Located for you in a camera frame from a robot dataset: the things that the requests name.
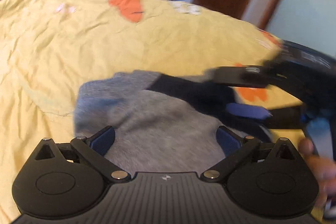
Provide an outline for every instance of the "bed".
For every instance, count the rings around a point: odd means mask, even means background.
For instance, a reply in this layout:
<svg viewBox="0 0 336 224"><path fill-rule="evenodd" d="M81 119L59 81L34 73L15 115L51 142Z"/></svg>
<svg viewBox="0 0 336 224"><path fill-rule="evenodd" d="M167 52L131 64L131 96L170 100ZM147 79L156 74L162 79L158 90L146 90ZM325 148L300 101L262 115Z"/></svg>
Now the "bed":
<svg viewBox="0 0 336 224"><path fill-rule="evenodd" d="M1 224L19 215L11 185L41 138L73 138L83 83L135 69L200 75L258 64L279 50L276 37L218 12L189 13L188 4L166 0L137 5L135 22L109 0L0 1ZM276 87L236 91L244 102L268 108L298 102ZM279 136L297 144L302 132L274 131Z"/></svg>

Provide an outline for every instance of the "human hand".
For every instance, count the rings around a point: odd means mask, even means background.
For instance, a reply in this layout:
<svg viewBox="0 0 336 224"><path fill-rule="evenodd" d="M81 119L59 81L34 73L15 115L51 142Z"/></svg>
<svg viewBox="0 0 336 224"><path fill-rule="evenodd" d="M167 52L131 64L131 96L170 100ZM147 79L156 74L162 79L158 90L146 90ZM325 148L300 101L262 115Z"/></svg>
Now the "human hand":
<svg viewBox="0 0 336 224"><path fill-rule="evenodd" d="M319 182L320 192L315 206L323 207L328 196L336 195L336 162L328 158L313 155L311 140L303 139L299 143L299 152Z"/></svg>

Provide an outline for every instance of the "gray garment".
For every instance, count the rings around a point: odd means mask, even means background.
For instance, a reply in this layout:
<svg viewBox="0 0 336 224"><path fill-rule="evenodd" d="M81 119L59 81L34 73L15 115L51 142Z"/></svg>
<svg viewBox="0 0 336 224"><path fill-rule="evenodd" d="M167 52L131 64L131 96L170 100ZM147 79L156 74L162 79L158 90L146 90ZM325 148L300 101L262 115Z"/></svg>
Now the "gray garment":
<svg viewBox="0 0 336 224"><path fill-rule="evenodd" d="M135 71L84 84L75 110L75 135L89 137L105 126L114 127L115 143L105 157L132 175L200 174L225 157L215 135L222 124L183 100L145 90L159 76Z"/></svg>

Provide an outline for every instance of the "metal pin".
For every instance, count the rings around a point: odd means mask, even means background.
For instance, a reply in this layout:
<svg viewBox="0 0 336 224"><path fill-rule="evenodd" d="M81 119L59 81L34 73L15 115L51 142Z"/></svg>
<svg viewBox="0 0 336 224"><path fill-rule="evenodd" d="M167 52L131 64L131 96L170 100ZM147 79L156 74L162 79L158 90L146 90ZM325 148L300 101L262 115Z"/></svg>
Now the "metal pin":
<svg viewBox="0 0 336 224"><path fill-rule="evenodd" d="M111 174L111 177L114 178L114 179L125 179L125 178L127 178L127 176L128 176L128 173L125 172L125 171L122 171L122 170L114 171Z"/></svg>
<svg viewBox="0 0 336 224"><path fill-rule="evenodd" d="M203 175L208 179L216 179L220 176L220 173L216 170L207 170Z"/></svg>

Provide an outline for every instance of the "white star logo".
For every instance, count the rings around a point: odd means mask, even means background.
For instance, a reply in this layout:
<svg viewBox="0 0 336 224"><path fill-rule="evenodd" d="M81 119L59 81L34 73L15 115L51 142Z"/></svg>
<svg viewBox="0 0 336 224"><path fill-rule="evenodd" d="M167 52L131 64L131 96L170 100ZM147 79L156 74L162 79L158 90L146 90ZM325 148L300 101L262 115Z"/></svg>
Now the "white star logo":
<svg viewBox="0 0 336 224"><path fill-rule="evenodd" d="M167 181L167 180L170 180L171 179L171 176L169 175L165 175L162 177L163 180Z"/></svg>

